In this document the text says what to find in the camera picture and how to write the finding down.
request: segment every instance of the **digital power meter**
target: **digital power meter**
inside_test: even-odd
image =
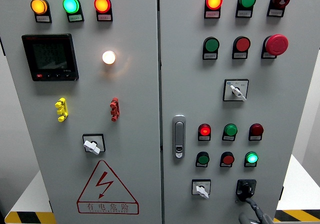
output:
[[[33,81],[79,79],[71,34],[26,34],[22,42]]]

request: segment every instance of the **high voltage warning triangle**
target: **high voltage warning triangle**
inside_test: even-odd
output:
[[[79,213],[139,214],[139,203],[104,160],[97,163],[76,204]]]

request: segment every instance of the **lightning bolt symbol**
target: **lightning bolt symbol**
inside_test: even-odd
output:
[[[100,177],[98,183],[96,184],[96,187],[98,187],[98,186],[103,186],[103,185],[108,184],[108,186],[106,187],[106,189],[104,190],[104,192],[99,194],[99,199],[104,196],[104,193],[106,192],[106,190],[107,190],[107,189],[111,186],[111,184],[113,183],[113,181],[111,181],[111,182],[106,182],[106,183],[101,183],[102,180],[106,177],[107,174],[108,174],[107,172],[104,172],[104,173],[102,174],[102,176]]]

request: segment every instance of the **yellow terminal connector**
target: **yellow terminal connector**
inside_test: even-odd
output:
[[[56,113],[60,115],[58,117],[59,122],[63,122],[68,116],[67,110],[67,102],[65,98],[60,98],[57,103],[55,103],[55,107],[58,109]]]

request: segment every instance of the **yellow black hazard stripe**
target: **yellow black hazard stripe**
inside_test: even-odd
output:
[[[277,210],[273,220],[281,222],[319,222],[320,210]]]
[[[4,221],[6,224],[57,224],[54,214],[50,212],[10,212]]]

